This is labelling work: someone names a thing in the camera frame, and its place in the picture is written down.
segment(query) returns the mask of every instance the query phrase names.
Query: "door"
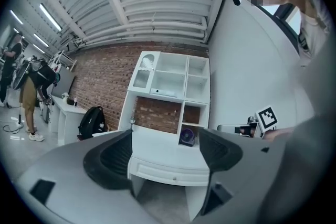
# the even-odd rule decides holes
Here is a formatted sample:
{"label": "door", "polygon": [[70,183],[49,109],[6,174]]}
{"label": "door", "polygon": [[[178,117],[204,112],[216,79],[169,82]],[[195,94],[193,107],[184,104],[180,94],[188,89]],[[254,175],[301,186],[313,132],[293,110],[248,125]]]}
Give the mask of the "door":
{"label": "door", "polygon": [[159,51],[143,51],[134,69],[128,90],[149,93],[153,81]]}

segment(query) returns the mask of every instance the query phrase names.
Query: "white sneaker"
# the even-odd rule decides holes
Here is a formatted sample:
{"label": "white sneaker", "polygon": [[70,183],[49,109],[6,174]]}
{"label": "white sneaker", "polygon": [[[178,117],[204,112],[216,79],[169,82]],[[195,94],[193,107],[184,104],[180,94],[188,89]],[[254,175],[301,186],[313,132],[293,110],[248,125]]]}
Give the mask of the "white sneaker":
{"label": "white sneaker", "polygon": [[29,134],[29,139],[32,141],[42,142],[44,140],[43,135],[35,133],[34,135]]}
{"label": "white sneaker", "polygon": [[[35,132],[37,131],[37,127],[35,125],[34,125],[34,130]],[[30,129],[28,126],[26,127],[26,133],[30,133]]]}

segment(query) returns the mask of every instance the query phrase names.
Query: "khaki pants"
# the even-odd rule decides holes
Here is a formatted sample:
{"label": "khaki pants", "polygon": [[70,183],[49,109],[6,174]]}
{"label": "khaki pants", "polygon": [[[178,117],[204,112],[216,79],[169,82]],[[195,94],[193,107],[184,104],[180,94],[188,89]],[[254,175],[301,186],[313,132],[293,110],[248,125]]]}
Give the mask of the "khaki pants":
{"label": "khaki pants", "polygon": [[25,111],[34,112],[36,102],[36,89],[30,77],[27,78],[25,84],[21,88],[19,101]]}

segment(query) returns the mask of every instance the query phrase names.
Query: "ceiling light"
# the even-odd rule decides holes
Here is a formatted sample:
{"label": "ceiling light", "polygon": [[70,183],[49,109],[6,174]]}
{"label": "ceiling light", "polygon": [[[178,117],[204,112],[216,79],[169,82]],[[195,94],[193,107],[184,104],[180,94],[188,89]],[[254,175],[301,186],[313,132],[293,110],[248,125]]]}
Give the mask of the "ceiling light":
{"label": "ceiling light", "polygon": [[48,19],[52,22],[52,24],[57,28],[58,31],[61,31],[62,28],[59,26],[59,24],[55,21],[55,19],[50,15],[50,13],[47,11],[45,6],[43,4],[40,4],[40,9],[43,11],[43,13],[48,17]]}
{"label": "ceiling light", "polygon": [[45,53],[44,51],[42,51],[39,47],[37,47],[35,44],[33,44],[33,46],[38,49],[40,52],[42,52],[43,54]]}
{"label": "ceiling light", "polygon": [[20,24],[23,24],[23,22],[21,22],[21,20],[16,16],[16,14],[12,10],[10,10],[10,12]]}
{"label": "ceiling light", "polygon": [[48,44],[46,44],[38,35],[36,35],[35,33],[34,33],[34,37],[36,37],[43,45],[45,45],[45,46],[47,46],[47,47],[49,47],[49,45]]}

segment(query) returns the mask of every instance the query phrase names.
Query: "floor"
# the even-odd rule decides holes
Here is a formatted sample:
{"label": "floor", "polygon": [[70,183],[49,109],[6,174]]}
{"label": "floor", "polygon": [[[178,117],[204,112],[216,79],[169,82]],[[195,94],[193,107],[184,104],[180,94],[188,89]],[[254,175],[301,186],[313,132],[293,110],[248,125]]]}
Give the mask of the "floor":
{"label": "floor", "polygon": [[[12,107],[18,107],[19,91],[10,90],[8,103]],[[30,167],[42,155],[57,147],[57,134],[48,132],[48,125],[40,116],[41,110],[35,109],[34,124],[37,131],[45,137],[43,142],[35,142],[28,139],[26,133],[26,120],[24,110],[21,108],[21,115],[24,127],[18,133],[7,133],[3,130],[5,127],[10,130],[17,129],[15,121],[11,118],[17,118],[19,108],[0,108],[0,156],[9,178],[13,181],[19,177],[28,167]]]}
{"label": "floor", "polygon": [[162,224],[190,223],[185,188],[146,180],[138,202]]}

